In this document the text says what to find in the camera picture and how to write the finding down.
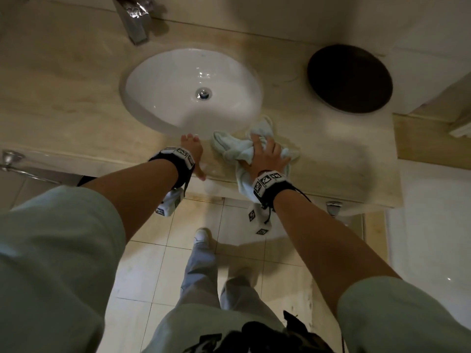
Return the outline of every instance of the leg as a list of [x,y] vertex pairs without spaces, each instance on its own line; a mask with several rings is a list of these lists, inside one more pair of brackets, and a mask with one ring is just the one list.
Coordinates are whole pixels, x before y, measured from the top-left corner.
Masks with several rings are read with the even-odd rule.
[[244,276],[227,280],[221,293],[221,308],[261,316],[280,322],[273,311],[260,299]]
[[198,229],[190,259],[185,268],[181,284],[180,300],[177,306],[185,303],[201,303],[220,308],[218,297],[218,267],[216,256],[209,249],[209,236]]

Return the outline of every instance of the marble ledge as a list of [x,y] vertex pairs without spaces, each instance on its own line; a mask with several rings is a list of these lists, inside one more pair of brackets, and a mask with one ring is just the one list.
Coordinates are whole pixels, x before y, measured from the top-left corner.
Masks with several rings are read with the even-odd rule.
[[[402,204],[391,111],[351,116],[317,100],[305,77],[317,46],[154,20],[150,42],[134,47],[115,13],[80,6],[31,0],[0,39],[0,142],[129,165],[147,160],[178,140],[135,120],[119,85],[145,58],[180,47],[228,54],[254,72],[276,140],[301,151],[291,172],[301,190]],[[209,177],[235,182],[233,165],[203,146]]]

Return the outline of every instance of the white oval sink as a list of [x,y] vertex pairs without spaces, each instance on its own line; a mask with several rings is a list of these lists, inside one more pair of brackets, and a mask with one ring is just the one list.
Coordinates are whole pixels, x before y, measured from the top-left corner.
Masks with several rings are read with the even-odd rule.
[[122,93],[128,111],[146,126],[169,135],[210,138],[255,120],[262,90],[247,68],[227,55],[176,49],[137,66]]

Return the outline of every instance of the light green sleeve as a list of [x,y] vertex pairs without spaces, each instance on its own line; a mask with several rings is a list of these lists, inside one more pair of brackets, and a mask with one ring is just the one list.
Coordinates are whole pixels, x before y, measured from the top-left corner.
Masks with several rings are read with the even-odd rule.
[[0,215],[2,352],[94,352],[125,247],[115,207],[58,187]]
[[353,284],[337,318],[350,353],[471,352],[471,331],[437,300],[392,277]]

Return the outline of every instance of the sink drain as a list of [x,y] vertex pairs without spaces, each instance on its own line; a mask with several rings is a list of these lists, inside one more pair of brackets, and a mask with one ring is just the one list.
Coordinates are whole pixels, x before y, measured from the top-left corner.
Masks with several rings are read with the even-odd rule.
[[199,100],[208,100],[208,99],[211,99],[212,97],[212,91],[210,88],[199,88],[197,91],[196,91],[196,97],[199,99]]

